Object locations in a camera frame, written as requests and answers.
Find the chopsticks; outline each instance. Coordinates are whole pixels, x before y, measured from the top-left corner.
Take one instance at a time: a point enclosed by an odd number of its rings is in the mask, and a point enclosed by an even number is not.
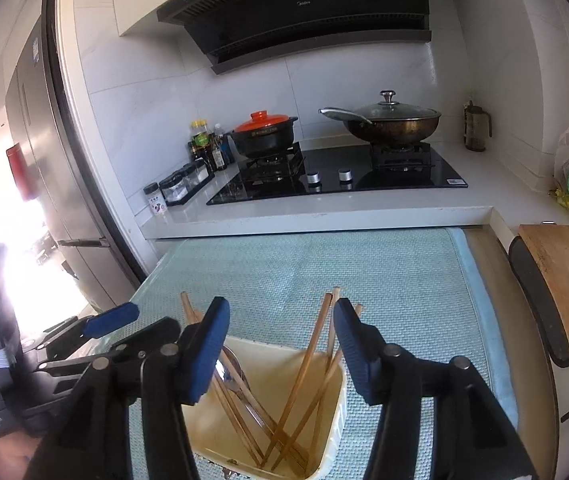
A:
[[[332,299],[333,299],[332,294],[329,293],[325,294],[324,301],[322,302],[322,307],[320,308],[320,312],[317,315],[317,319],[315,320],[315,327],[311,335],[311,341],[309,341],[309,346],[307,347],[307,351],[305,352],[304,358],[302,359],[302,364],[299,367],[298,375],[295,378],[295,383],[293,383],[293,387],[291,389],[291,392],[289,393],[289,398],[287,399],[287,402],[284,406],[282,415],[280,415],[280,420],[278,420],[278,424],[274,431],[274,435],[272,436],[271,442],[269,443],[269,447],[266,449],[266,453],[264,453],[264,458],[260,463],[260,467],[262,468],[264,467],[264,465],[266,465],[267,460],[269,460],[269,456],[271,455],[272,451],[274,450],[274,447],[276,446],[276,442],[279,439],[279,433],[282,432],[282,430],[284,429],[284,425],[286,424],[286,421],[289,418],[289,414],[291,413],[291,409],[293,408],[293,403],[295,402],[295,399],[298,396],[299,389],[301,388],[302,383],[304,382],[304,378],[306,377],[307,372],[309,371],[309,365],[311,365],[311,358],[313,357],[313,353],[315,352],[315,346],[317,346],[317,340],[320,337],[322,328],[324,327],[325,320],[327,319],[328,309],[331,306]],[[295,442],[295,439],[292,437],[289,439],[289,442],[291,444],[292,440],[293,442]],[[284,449],[286,449],[287,446],[289,448],[291,447],[290,444],[287,443]]]
[[[333,350],[335,347],[335,326],[333,325],[333,308],[335,302],[340,299],[340,287],[333,288],[333,298],[331,298],[331,321],[328,325],[328,340],[327,340],[327,367],[325,368],[325,375],[328,374],[331,367],[331,359],[333,359]],[[313,467],[312,459],[315,455],[315,448],[317,447],[317,440],[320,436],[320,422],[322,421],[322,412],[324,410],[324,396],[320,397],[320,402],[317,405],[317,413],[315,414],[315,426],[313,428],[313,437],[311,438],[311,445],[309,446],[309,460],[307,460],[306,475],[311,474]]]
[[[182,300],[184,316],[186,317],[187,322],[189,322],[189,324],[200,322],[202,320],[202,314],[200,312],[196,313],[194,311],[194,308],[191,306],[191,301],[189,300],[189,295],[186,292],[182,292],[180,294],[180,298]],[[220,352],[220,357],[222,356],[226,357],[226,354],[223,351]],[[216,372],[213,372],[212,386],[213,391],[215,391],[215,394],[218,397],[222,408],[224,409],[224,412],[227,414],[227,417],[229,417],[229,420],[231,421],[231,426],[233,426],[233,429],[240,437],[240,441],[244,445],[245,449],[247,449],[249,456],[254,460],[256,465],[260,465],[260,459],[256,456],[253,448],[255,448],[255,450],[258,452],[258,455],[261,459],[264,458],[264,454],[260,450],[260,446],[258,446],[258,443],[256,442],[254,436],[247,428],[247,424],[240,415],[238,407],[233,402],[233,399],[231,399],[229,392],[222,384],[222,380]]]
[[[269,415],[269,413],[264,409],[264,406],[260,403],[259,400],[256,399],[253,392],[247,386],[244,379],[240,376],[236,368],[233,366],[231,361],[229,360],[228,355],[225,352],[220,352],[220,362],[224,365],[224,367],[229,371],[233,380],[240,386],[240,390],[244,394],[247,402],[251,405],[251,407],[256,410],[256,413],[262,418],[262,420],[268,426],[268,430],[263,428],[264,433],[266,434],[269,439],[274,437],[274,430],[277,427],[277,422],[274,421],[274,418]],[[289,435],[282,432],[282,436],[278,440],[282,440],[282,444],[286,443],[286,439],[289,438]],[[295,461],[298,462],[301,469],[304,471],[306,470],[308,463],[309,463],[309,454],[306,450],[301,448],[300,446],[295,446],[293,451],[296,453],[297,457],[295,457]]]
[[[355,306],[355,312],[357,313],[358,316],[360,316],[360,314],[362,313],[362,305],[361,304],[357,304]],[[286,457],[287,453],[291,449],[293,442],[295,442],[295,440],[299,437],[299,434],[304,429],[304,426],[306,425],[307,421],[309,420],[309,417],[311,417],[311,414],[313,413],[315,406],[317,405],[317,403],[320,402],[320,399],[324,396],[324,393],[327,390],[328,384],[330,383],[331,377],[333,376],[333,374],[335,373],[335,370],[337,369],[338,365],[340,364],[341,359],[342,359],[342,349],[340,348],[340,349],[338,349],[338,351],[335,353],[335,356],[331,360],[331,365],[328,368],[328,371],[325,375],[322,386],[320,386],[317,393],[315,393],[315,397],[313,397],[313,400],[311,400],[311,403],[309,404],[307,411],[304,413],[304,415],[302,415],[302,418],[298,424],[298,427],[295,428],[295,431],[293,431],[293,433],[291,434],[289,442],[286,443],[286,445],[284,446],[284,449],[282,449],[282,451],[280,452],[280,456],[276,459],[276,462],[272,465],[271,471],[274,471],[276,469],[276,467],[280,464],[280,462],[282,462],[282,459]]]

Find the spice rack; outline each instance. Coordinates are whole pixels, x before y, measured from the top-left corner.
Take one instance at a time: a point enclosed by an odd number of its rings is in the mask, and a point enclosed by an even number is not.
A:
[[[167,206],[171,207],[174,205],[184,205],[186,204],[189,199],[195,195],[200,189],[202,189],[206,184],[208,184],[210,181],[213,180],[213,177],[215,176],[214,173],[209,173],[209,176],[207,178],[205,178],[200,184],[198,184],[196,187],[194,187],[192,190],[190,190],[189,192],[187,192],[186,195],[184,195],[180,200],[174,201],[174,202],[169,202],[168,200],[167,202]]]

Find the black clay pot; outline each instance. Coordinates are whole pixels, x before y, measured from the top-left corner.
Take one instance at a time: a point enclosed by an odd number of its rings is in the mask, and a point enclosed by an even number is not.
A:
[[[275,124],[253,129],[248,129],[243,125],[245,129],[240,132],[237,129],[231,132],[231,138],[238,152],[248,158],[277,155],[293,145],[293,123],[297,120],[297,117],[288,117]]]

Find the gas stove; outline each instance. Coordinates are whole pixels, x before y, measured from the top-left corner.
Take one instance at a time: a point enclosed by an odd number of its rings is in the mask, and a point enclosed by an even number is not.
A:
[[[469,187],[426,142],[403,149],[367,144],[307,152],[296,142],[286,152],[246,160],[238,168],[208,205],[345,191]]]

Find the refrigerator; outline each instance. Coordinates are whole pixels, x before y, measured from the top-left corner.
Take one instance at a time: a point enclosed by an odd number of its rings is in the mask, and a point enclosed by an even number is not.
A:
[[[63,268],[93,306],[108,310],[129,301],[141,277],[116,242],[119,232],[107,228],[108,219],[92,198],[86,174],[72,153],[53,88],[45,36],[40,17],[8,86],[8,125],[24,156],[28,184],[64,256]]]

